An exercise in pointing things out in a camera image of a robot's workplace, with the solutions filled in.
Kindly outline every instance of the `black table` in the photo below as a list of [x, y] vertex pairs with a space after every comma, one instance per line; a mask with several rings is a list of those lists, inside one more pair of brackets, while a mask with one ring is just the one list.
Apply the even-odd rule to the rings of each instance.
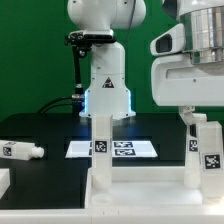
[[[177, 114], [137, 114], [115, 122], [114, 140], [150, 140], [158, 158], [114, 159], [114, 166], [184, 165], [186, 127]], [[11, 186], [0, 209], [83, 208], [89, 158], [65, 159], [71, 140], [91, 140], [90, 120], [72, 114], [17, 114], [0, 123], [0, 139], [34, 142], [42, 159], [0, 159]]]

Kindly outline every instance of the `white stand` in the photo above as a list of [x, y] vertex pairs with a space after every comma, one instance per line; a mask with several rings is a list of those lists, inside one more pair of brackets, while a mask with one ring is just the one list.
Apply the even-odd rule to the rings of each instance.
[[191, 106], [179, 107], [179, 114], [187, 126], [184, 184], [197, 189], [201, 185], [198, 139], [191, 135], [190, 126], [206, 122], [207, 117], [205, 114], [194, 114], [194, 110]]
[[[222, 127], [218, 122], [206, 122], [203, 114], [193, 114], [194, 107], [179, 110], [187, 125], [184, 184], [200, 188], [204, 203], [219, 202], [224, 196]], [[190, 135], [192, 124], [197, 137]]]
[[112, 116], [92, 118], [92, 144], [93, 186], [107, 189], [112, 181]]

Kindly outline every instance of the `white rectangular block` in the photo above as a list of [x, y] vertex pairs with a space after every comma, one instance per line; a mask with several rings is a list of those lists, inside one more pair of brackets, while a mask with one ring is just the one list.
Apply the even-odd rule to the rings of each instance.
[[0, 169], [0, 199], [5, 194], [10, 185], [9, 170]]

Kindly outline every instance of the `green backdrop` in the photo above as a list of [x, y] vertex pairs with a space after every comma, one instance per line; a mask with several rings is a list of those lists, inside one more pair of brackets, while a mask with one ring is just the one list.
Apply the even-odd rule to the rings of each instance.
[[[150, 67], [154, 58], [150, 42], [175, 25], [161, 9], [160, 0], [145, 0], [143, 24], [131, 30], [126, 44], [126, 85], [132, 91], [133, 109], [139, 113], [174, 112], [152, 99]], [[16, 113], [36, 112], [52, 99], [74, 92], [71, 48], [64, 36], [77, 30], [67, 15], [67, 0], [0, 1], [0, 121]], [[127, 31], [115, 31], [123, 42]], [[87, 88], [90, 58], [82, 60], [82, 80]], [[200, 108], [211, 119], [223, 108]], [[51, 112], [71, 112], [71, 108]]]

